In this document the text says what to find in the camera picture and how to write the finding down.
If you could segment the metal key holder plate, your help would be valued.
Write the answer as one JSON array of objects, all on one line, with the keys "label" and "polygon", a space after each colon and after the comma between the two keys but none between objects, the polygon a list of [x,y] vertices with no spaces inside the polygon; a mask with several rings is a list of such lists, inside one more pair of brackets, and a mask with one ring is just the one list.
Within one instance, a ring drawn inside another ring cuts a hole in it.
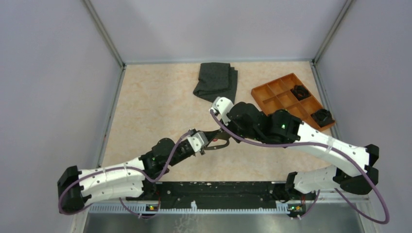
[{"label": "metal key holder plate", "polygon": [[230,144],[230,135],[223,130],[204,132],[207,138],[205,150],[219,150],[226,148]]}]

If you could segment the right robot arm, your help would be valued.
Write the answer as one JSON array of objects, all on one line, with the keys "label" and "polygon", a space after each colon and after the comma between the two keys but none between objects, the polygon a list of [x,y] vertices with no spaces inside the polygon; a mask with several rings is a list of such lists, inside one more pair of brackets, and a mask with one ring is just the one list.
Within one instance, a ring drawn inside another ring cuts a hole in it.
[{"label": "right robot arm", "polygon": [[264,147],[292,148],[330,163],[328,167],[313,171],[289,173],[285,194],[291,200],[331,188],[366,195],[372,190],[371,184],[378,184],[379,171],[373,165],[378,159],[379,148],[373,144],[366,147],[347,144],[314,129],[285,109],[265,115],[253,104],[233,104],[226,98],[219,100],[214,108],[238,142],[244,138]]}]

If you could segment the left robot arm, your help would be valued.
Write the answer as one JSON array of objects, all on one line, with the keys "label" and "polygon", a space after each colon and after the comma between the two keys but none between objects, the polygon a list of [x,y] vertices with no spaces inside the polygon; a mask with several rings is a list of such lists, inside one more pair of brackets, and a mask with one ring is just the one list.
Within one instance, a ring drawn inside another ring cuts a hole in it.
[{"label": "left robot arm", "polygon": [[124,163],[95,169],[70,166],[57,181],[59,213],[73,215],[109,199],[151,200],[156,193],[152,183],[159,181],[169,166],[203,153],[209,143],[200,136],[183,136],[177,142],[163,138],[149,152]]}]

